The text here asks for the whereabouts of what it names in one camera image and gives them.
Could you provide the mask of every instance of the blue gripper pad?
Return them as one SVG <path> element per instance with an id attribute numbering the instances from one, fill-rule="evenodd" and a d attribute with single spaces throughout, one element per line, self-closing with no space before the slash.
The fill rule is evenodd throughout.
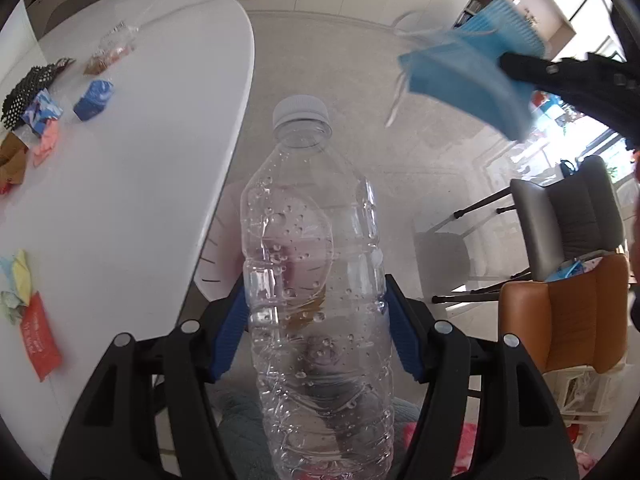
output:
<path id="1" fill-rule="evenodd" d="M 395 293 L 396 287 L 397 285 L 391 283 L 389 277 L 386 277 L 385 301 L 389 308 L 391 337 L 396 345 L 396 351 L 404 371 L 422 383 L 426 376 L 426 370 L 420 354 L 420 339 L 400 305 L 400 300 Z"/>
<path id="2" fill-rule="evenodd" d="M 238 286 L 236 284 L 231 294 L 225 299 L 233 303 L 211 342 L 213 362 L 210 364 L 209 370 L 214 381 L 217 381 L 223 373 L 231 368 L 242 331 L 244 331 L 249 317 L 249 307 L 244 298 L 244 285 Z"/>

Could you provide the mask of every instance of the red packet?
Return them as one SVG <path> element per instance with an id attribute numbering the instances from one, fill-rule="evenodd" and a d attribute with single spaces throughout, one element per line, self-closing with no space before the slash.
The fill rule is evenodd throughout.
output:
<path id="1" fill-rule="evenodd" d="M 60 366 L 62 356 L 53 340 L 39 292 L 31 297 L 31 303 L 22 316 L 20 330 L 31 364 L 42 382 Z"/>

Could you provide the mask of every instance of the orange chair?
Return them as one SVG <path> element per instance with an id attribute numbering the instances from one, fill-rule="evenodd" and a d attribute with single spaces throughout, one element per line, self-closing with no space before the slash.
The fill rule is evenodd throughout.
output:
<path id="1" fill-rule="evenodd" d="M 520 338 L 541 372 L 591 365 L 604 373 L 626 350 L 628 265 L 609 254 L 590 272 L 500 290 L 498 333 Z"/>

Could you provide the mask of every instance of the metal screw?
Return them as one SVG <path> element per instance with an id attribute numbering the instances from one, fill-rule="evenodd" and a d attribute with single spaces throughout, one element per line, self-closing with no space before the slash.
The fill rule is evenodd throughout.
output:
<path id="1" fill-rule="evenodd" d="M 502 340 L 504 341 L 505 345 L 510 346 L 511 348 L 516 348 L 516 346 L 520 344 L 518 336 L 513 334 L 505 334 Z"/>
<path id="2" fill-rule="evenodd" d="M 180 330 L 185 334 L 196 333 L 200 329 L 200 324 L 195 319 L 185 321 L 180 325 Z"/>
<path id="3" fill-rule="evenodd" d="M 113 344 L 118 347 L 126 346 L 130 342 L 131 342 L 131 336 L 126 332 L 118 334 L 116 337 L 113 338 Z"/>
<path id="4" fill-rule="evenodd" d="M 451 323 L 448 321 L 436 321 L 433 327 L 436 329 L 436 332 L 441 334 L 450 334 L 453 330 Z"/>

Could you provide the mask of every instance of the bottle cap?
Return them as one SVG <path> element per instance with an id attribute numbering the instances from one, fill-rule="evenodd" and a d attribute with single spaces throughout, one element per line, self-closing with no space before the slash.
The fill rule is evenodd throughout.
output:
<path id="1" fill-rule="evenodd" d="M 329 123 L 329 112 L 324 103 L 312 95 L 292 95 L 284 98 L 273 109 L 273 129 L 294 120 L 315 120 Z"/>

